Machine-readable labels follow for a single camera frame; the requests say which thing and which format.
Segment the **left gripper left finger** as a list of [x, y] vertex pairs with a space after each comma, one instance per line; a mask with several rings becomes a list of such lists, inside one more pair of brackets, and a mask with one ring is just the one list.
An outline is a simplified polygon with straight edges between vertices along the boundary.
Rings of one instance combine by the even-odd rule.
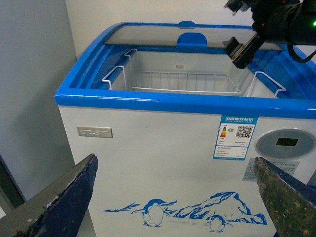
[[0, 220], [2, 237], [75, 237], [92, 198], [98, 158], [90, 154]]

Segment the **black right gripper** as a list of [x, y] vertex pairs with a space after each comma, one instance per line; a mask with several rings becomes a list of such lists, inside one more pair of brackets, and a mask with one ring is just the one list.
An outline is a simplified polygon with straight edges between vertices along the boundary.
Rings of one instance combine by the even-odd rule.
[[[228, 0], [224, 5], [232, 15], [246, 12], [252, 0]], [[224, 51], [238, 69], [245, 69], [264, 41], [311, 45], [311, 1], [260, 0], [252, 7], [253, 28], [257, 32], [246, 44], [235, 37], [223, 41]]]

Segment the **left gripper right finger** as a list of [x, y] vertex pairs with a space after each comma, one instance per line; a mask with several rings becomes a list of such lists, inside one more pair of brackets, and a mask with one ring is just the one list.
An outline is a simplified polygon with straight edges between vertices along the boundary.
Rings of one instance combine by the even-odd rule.
[[276, 229], [276, 237], [316, 235], [316, 188], [298, 179], [258, 184], [261, 199]]

